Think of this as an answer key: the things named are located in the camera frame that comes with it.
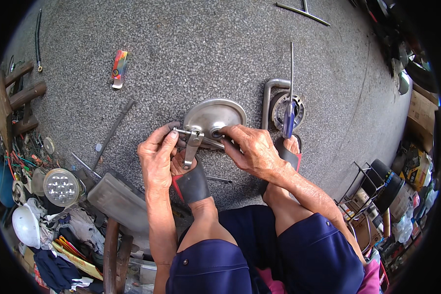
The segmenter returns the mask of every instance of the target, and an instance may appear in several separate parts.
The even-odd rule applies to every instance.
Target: screwdriver
[[[284,112],[284,120],[282,124],[282,137],[285,139],[291,138],[294,127],[294,107],[293,100],[293,85],[294,85],[294,44],[291,42],[291,86],[289,87],[289,101]]]

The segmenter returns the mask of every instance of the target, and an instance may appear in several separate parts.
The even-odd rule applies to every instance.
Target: blue screwdriver handle
[[[284,112],[284,121],[282,124],[282,137],[285,139],[289,139],[293,136],[293,127],[294,127],[294,107],[295,102],[292,101],[286,107],[286,111]]]

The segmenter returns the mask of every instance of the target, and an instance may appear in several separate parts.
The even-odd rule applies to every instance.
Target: fingernail
[[[170,137],[176,139],[176,137],[178,136],[178,132],[177,131],[171,131],[170,132]]]

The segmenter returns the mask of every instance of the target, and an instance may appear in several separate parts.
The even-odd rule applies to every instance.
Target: helmet
[[[18,239],[27,246],[41,247],[39,222],[27,203],[13,211],[13,229]]]

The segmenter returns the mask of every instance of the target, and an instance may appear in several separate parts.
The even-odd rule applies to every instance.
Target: metal rack
[[[345,192],[345,194],[343,195],[343,197],[341,197],[341,199],[338,202],[336,200],[334,200],[334,201],[337,206],[340,206],[342,204],[351,203],[353,201],[354,196],[356,195],[356,192],[362,187],[365,180],[366,179],[368,180],[371,191],[365,191],[365,192],[368,194],[369,198],[359,207],[358,211],[355,212],[354,215],[351,215],[345,209],[343,209],[345,214],[348,216],[348,219],[345,219],[345,222],[346,222],[349,230],[353,234],[354,238],[356,239],[356,232],[355,232],[355,229],[354,229],[353,225],[351,224],[351,222],[353,220],[359,220],[360,215],[362,215],[371,205],[373,205],[373,201],[379,195],[379,191],[384,186],[385,181],[381,178],[381,176],[379,176],[379,174],[371,167],[371,165],[369,163],[367,163],[367,162],[365,163],[365,168],[361,168],[359,166],[359,164],[356,163],[356,161],[353,161],[353,163],[358,167],[359,171],[356,174],[353,182],[351,182],[351,185],[349,185],[349,187],[348,187],[347,191]],[[356,190],[354,192],[349,193],[351,188],[353,187],[353,185],[355,185],[355,182],[357,181],[357,179],[361,173],[363,174],[363,178],[360,180],[359,186],[356,188]],[[380,179],[380,182],[377,183],[378,185],[376,185],[376,183],[374,183],[371,180],[371,178],[369,177],[369,173],[375,173],[377,176],[376,178]],[[370,244],[370,239],[371,239],[370,227],[369,227],[370,224],[369,224],[369,219],[366,215],[365,215],[365,218],[367,221],[367,230],[369,233],[369,244]],[[363,252],[365,252],[369,248],[369,244],[366,246],[366,248],[363,250]]]

